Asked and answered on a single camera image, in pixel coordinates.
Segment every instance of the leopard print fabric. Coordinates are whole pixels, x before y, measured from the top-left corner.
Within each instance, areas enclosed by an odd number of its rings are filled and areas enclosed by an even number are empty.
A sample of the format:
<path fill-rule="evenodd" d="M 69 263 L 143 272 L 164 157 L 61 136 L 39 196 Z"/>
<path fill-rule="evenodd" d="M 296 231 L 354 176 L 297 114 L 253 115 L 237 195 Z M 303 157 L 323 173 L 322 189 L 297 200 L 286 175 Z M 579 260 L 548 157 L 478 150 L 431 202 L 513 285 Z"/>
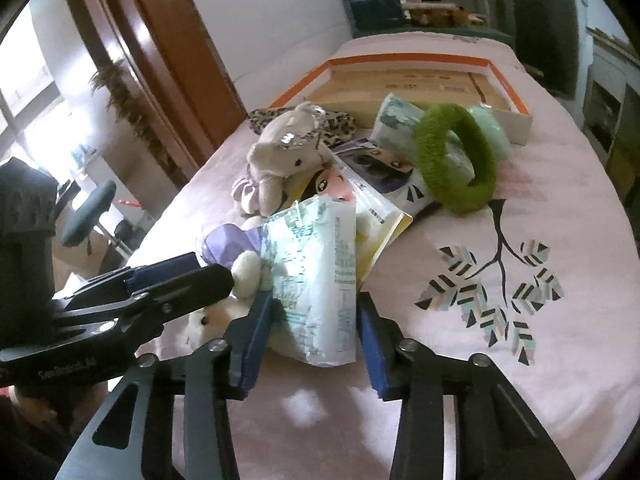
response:
<path fill-rule="evenodd" d="M 259 108 L 249 113 L 249 125 L 255 134 L 260 135 L 267 124 L 293 108 Z M 329 148 L 352 140 L 356 133 L 355 120 L 343 112 L 327 111 L 321 128 L 324 130 L 321 139 Z"/>

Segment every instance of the screw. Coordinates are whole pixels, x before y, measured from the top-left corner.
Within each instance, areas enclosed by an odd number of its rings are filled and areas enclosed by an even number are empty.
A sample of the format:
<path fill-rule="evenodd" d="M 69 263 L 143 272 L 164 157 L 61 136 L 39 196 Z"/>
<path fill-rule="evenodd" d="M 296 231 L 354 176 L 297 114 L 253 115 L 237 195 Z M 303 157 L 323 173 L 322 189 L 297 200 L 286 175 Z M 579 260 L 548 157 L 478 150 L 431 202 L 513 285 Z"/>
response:
<path fill-rule="evenodd" d="M 150 366 L 158 362 L 158 356 L 156 354 L 142 354 L 138 358 L 138 366 L 140 368 L 149 368 Z"/>
<path fill-rule="evenodd" d="M 418 349 L 418 346 L 420 346 L 420 343 L 415 339 L 402 339 L 398 348 L 404 352 L 415 352 Z"/>
<path fill-rule="evenodd" d="M 224 339 L 212 339 L 209 341 L 209 350 L 212 352 L 222 352 L 229 346 Z"/>
<path fill-rule="evenodd" d="M 484 354 L 474 354 L 474 356 L 471 358 L 471 362 L 481 368 L 487 368 L 488 366 L 491 366 L 491 359 L 489 359 L 489 356 Z"/>

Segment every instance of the red object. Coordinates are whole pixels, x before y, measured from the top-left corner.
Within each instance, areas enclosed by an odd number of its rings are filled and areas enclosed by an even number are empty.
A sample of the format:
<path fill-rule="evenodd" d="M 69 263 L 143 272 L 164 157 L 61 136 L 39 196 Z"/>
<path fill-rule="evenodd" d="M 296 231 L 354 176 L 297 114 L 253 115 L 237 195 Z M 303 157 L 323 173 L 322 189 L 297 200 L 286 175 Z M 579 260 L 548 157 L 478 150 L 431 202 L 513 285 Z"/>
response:
<path fill-rule="evenodd" d="M 131 207 L 137 207 L 142 209 L 142 204 L 139 202 L 130 202 L 129 200 L 118 200 L 118 204 L 130 205 Z"/>

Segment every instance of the green knitted ring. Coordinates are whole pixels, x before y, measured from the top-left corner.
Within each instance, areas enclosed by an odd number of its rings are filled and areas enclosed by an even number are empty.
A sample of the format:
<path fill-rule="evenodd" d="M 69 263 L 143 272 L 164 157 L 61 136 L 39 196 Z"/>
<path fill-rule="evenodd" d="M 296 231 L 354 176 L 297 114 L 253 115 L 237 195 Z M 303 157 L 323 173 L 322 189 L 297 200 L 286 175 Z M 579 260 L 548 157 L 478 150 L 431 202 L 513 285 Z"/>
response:
<path fill-rule="evenodd" d="M 474 167 L 469 184 L 457 182 L 449 174 L 446 135 L 452 130 L 462 142 Z M 415 125 L 418 168 L 424 182 L 444 207 L 455 213 L 476 211 L 494 195 L 495 157 L 472 115 L 457 104 L 433 105 Z"/>

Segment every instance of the cardboard box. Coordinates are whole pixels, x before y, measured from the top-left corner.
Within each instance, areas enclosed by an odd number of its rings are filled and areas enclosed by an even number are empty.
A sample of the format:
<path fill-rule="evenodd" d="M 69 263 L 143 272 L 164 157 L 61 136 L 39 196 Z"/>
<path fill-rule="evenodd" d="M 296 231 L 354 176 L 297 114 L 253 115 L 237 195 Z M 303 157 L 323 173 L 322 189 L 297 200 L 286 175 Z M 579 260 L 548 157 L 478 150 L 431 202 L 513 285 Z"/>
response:
<path fill-rule="evenodd" d="M 454 102 L 485 103 L 513 144 L 526 144 L 532 118 L 522 99 L 491 61 L 449 54 L 367 54 L 334 57 L 309 72 L 271 107 L 308 100 L 354 116 L 359 128 L 373 126 L 390 93 L 427 109 Z"/>

